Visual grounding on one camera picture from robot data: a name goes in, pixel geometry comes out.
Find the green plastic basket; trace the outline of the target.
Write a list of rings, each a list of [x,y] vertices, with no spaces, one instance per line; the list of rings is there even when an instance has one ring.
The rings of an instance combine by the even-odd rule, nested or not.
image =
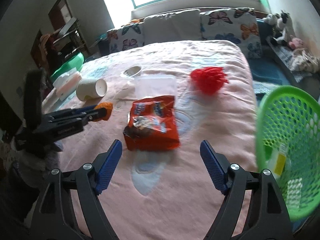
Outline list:
[[[311,215],[319,206],[319,103],[297,87],[275,88],[260,102],[255,138],[259,171],[267,168],[274,146],[289,146],[276,181],[293,222]]]

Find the pink plush toy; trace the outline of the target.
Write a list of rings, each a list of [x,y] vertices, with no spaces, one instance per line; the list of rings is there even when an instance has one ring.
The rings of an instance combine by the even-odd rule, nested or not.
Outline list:
[[[291,41],[288,43],[288,46],[292,50],[304,48],[305,44],[300,38],[293,37]]]

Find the red foam fruit net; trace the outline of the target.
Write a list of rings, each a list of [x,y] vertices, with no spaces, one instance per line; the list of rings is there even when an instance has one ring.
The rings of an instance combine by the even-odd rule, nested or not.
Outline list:
[[[221,67],[198,68],[191,72],[190,77],[195,87],[209,96],[218,92],[225,83],[229,83]]]

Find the butterfly cushion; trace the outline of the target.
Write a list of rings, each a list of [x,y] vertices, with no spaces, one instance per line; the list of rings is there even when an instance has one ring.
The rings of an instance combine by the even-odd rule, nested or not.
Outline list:
[[[224,40],[237,45],[248,59],[263,55],[253,8],[226,8],[200,13],[204,40]]]
[[[143,23],[130,23],[107,32],[110,54],[143,47],[145,43]]]

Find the white paper cup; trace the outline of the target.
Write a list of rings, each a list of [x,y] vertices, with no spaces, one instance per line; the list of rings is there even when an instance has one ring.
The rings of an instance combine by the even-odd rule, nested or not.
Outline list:
[[[107,93],[107,83],[104,79],[82,79],[76,88],[76,96],[80,101],[102,98]]]

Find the pink quilted blanket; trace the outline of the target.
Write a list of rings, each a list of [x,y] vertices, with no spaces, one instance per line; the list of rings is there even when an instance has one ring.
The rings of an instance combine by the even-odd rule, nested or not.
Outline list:
[[[248,62],[229,41],[154,43],[90,61],[84,78],[104,79],[105,101],[113,103],[108,121],[89,123],[83,132],[63,140],[60,168],[76,170],[105,152],[123,130],[135,86],[121,73],[140,66],[142,75],[176,77],[175,112],[179,148],[168,152],[123,149],[110,185],[99,200],[120,239],[203,239],[222,204],[200,157],[200,143],[208,140],[232,163],[255,171],[256,99]],[[204,67],[221,67],[229,83],[205,95],[190,74]]]

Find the pink tissue pack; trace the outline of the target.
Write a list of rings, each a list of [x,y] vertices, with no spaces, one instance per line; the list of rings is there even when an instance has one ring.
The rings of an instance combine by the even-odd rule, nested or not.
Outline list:
[[[76,90],[81,79],[80,72],[76,68],[61,74],[53,83],[57,98],[60,101],[65,100]]]

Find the clear rectangular plastic container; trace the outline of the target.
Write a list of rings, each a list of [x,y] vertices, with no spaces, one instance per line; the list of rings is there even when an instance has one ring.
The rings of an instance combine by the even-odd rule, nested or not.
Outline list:
[[[153,74],[139,76],[134,79],[137,99],[154,98],[163,95],[173,95],[177,98],[177,81],[173,75]]]

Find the grey plush toy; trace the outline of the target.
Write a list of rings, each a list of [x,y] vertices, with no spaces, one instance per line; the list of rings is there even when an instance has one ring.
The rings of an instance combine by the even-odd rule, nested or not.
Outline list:
[[[268,25],[276,25],[279,18],[279,14],[268,14],[263,18],[263,21]]]

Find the cow plush toy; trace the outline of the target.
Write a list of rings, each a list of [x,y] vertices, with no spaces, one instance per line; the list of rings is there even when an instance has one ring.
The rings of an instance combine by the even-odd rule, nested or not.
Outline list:
[[[270,39],[272,45],[288,46],[292,39],[295,37],[292,18],[288,12],[281,11],[280,18],[277,20],[276,28],[281,31],[279,37]]]

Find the butterfly cushion left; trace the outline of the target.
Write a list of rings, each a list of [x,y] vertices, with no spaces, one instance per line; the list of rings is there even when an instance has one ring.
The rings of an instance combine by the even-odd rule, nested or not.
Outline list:
[[[130,23],[107,32],[110,54],[143,47],[145,43],[143,23]]]

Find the dark wooden shelf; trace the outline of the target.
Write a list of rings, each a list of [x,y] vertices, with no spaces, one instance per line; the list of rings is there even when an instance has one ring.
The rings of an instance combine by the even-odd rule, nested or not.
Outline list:
[[[52,74],[79,53],[89,57],[79,19],[74,17],[67,0],[57,0],[48,18],[54,30],[46,34],[39,30],[30,52],[37,68],[46,68]]]

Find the white sofa cushion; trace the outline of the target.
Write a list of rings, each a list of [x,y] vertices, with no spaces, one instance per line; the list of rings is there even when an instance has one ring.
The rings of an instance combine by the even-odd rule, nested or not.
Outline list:
[[[144,18],[144,44],[192,40],[201,35],[199,9],[170,12]]]

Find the small clear plastic cup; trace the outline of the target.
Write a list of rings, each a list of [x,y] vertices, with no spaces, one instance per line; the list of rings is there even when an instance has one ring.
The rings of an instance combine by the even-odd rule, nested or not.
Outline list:
[[[135,78],[141,74],[142,68],[140,66],[132,66],[121,73],[123,78]]]

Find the crumpled beige cloth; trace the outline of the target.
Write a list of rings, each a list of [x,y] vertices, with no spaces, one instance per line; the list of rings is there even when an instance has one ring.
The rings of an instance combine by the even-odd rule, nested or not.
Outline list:
[[[308,49],[298,48],[293,51],[289,65],[292,72],[319,72],[319,57],[315,57]]]

